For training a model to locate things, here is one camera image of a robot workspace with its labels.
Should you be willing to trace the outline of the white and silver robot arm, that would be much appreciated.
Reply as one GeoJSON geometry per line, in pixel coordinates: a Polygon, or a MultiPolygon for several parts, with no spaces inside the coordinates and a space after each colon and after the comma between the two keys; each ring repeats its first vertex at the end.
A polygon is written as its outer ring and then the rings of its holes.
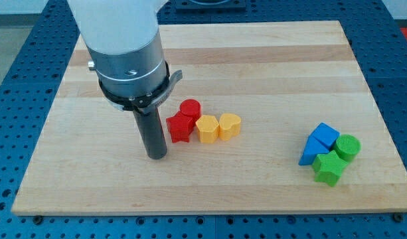
{"type": "Polygon", "coordinates": [[[167,70],[157,13],[167,0],[69,0],[102,87],[122,98],[155,91],[167,70]]]}

